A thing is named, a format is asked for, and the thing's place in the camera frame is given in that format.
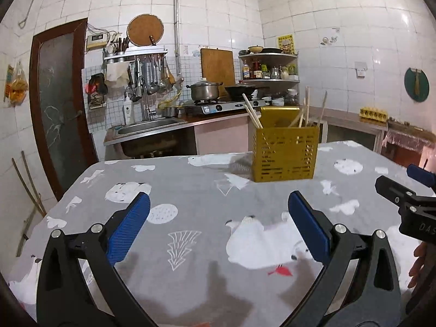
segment blue gripper pad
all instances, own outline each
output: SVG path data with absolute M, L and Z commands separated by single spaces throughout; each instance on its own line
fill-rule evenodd
M 407 167 L 407 175 L 429 188 L 436 186 L 435 174 L 416 165 L 409 165 Z
M 327 265 L 330 262 L 330 241 L 311 209 L 296 192 L 289 195 L 288 210 L 313 259 Z
M 129 212 L 108 240 L 106 257 L 112 266 L 126 257 L 150 213 L 150 197 L 145 193 L 140 194 L 140 197 L 137 197 L 136 201 L 132 203 Z

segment hand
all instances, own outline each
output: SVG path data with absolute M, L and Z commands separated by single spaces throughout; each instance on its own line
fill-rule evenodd
M 413 267 L 409 272 L 409 276 L 411 276 L 412 279 L 409 285 L 407 286 L 408 288 L 414 288 L 418 283 L 419 274 L 421 273 L 422 266 L 424 265 L 426 254 L 427 254 L 427 242 L 422 242 L 418 247 L 416 247 L 415 251 L 413 252 L 413 255 L 415 257 L 418 257 L 418 259 L 415 261 Z

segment metal screw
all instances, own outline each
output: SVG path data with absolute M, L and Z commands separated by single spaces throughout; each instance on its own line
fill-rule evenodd
M 93 226 L 91 226 L 91 232 L 95 234 L 102 232 L 102 230 L 103 230 L 102 224 L 93 224 Z
M 386 234 L 384 233 L 383 230 L 377 230 L 376 235 L 378 238 L 385 238 L 386 237 Z
M 336 232 L 343 234 L 347 231 L 347 228 L 345 226 L 343 226 L 342 224 L 338 224 L 334 227 L 334 229 L 336 230 Z
M 62 233 L 62 231 L 60 231 L 59 229 L 56 229 L 52 232 L 52 237 L 53 238 L 58 238 L 60 236 L 60 234 Z

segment electrical box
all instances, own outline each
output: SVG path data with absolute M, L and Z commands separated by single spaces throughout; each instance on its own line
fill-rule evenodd
M 103 48 L 108 43 L 108 33 L 99 33 L 89 36 L 86 40 L 86 50 Z

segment green round cutting board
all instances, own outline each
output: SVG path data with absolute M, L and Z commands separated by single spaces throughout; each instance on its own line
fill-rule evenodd
M 409 68 L 404 75 L 404 87 L 407 94 L 415 102 L 424 102 L 429 96 L 430 85 L 426 74 L 422 71 L 419 74 L 419 93 L 415 93 L 416 74 Z

